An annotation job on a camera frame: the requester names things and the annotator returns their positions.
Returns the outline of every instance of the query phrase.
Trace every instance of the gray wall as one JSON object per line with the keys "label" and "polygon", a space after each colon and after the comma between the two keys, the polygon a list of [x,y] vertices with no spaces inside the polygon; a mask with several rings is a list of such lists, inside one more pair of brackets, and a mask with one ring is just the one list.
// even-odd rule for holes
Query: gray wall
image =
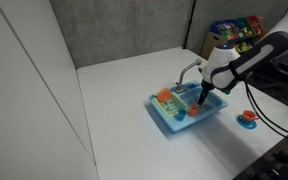
{"label": "gray wall", "polygon": [[[76,68],[178,47],[193,0],[50,0]],[[288,0],[197,0],[188,48],[199,54],[215,20],[263,16],[271,28]]]}

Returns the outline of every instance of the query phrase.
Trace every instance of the white wall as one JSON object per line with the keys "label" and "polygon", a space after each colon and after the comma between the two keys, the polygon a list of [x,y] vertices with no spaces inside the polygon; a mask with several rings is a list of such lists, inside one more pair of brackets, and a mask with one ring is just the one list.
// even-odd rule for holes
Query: white wall
{"label": "white wall", "polygon": [[4,179],[97,180],[98,176],[0,14],[0,180]]}
{"label": "white wall", "polygon": [[0,0],[0,7],[94,159],[76,70],[50,2]]}

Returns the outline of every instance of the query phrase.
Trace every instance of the toy sink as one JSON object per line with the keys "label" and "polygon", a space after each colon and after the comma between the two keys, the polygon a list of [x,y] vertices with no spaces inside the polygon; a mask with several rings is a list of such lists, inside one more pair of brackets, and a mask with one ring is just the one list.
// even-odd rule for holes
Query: toy sink
{"label": "toy sink", "polygon": [[227,106],[227,103],[223,99],[210,91],[204,104],[199,106],[198,113],[195,116],[186,115],[183,120],[178,120],[176,118],[178,110],[185,109],[188,111],[191,105],[197,104],[196,101],[202,91],[202,87],[197,81],[191,81],[185,85],[188,87],[188,90],[180,94],[175,92],[175,87],[171,88],[171,98],[165,103],[157,101],[157,94],[149,97],[152,105],[173,133],[191,126]]}

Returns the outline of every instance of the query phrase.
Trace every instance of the white table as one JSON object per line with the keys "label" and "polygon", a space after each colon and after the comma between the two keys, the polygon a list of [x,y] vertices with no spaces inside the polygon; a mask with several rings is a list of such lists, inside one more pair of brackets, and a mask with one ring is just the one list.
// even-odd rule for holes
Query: white table
{"label": "white table", "polygon": [[[247,130],[236,116],[251,109],[244,84],[230,95],[214,92],[228,107],[171,134],[148,101],[173,87],[198,56],[174,48],[78,70],[101,180],[231,179],[279,142],[261,121]],[[201,81],[197,67],[184,82]],[[288,130],[287,106],[251,88],[260,107]]]}

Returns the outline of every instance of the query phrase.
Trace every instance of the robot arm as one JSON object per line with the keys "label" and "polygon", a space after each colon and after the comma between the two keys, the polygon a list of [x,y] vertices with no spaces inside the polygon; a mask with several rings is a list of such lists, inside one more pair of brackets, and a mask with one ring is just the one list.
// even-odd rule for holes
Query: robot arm
{"label": "robot arm", "polygon": [[213,49],[207,66],[202,70],[203,91],[198,104],[203,104],[209,90],[230,90],[247,74],[284,54],[288,54],[288,13],[261,41],[241,56],[228,45]]}

